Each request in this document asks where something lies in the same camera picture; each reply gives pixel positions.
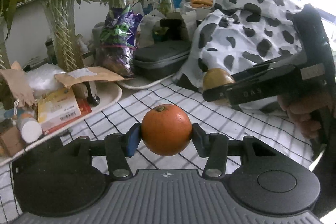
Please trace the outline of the right hand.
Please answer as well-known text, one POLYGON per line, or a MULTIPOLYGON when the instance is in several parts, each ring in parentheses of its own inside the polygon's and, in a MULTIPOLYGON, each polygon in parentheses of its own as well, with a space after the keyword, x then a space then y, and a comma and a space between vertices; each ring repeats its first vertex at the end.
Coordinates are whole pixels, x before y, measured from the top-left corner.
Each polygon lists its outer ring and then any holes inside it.
POLYGON ((321 122, 313 120, 311 113, 323 107, 330 107, 330 94, 320 91, 298 100, 292 100, 289 96, 277 96, 280 108, 287 112, 288 117, 300 129, 306 139, 313 139, 318 136, 321 129, 321 122))

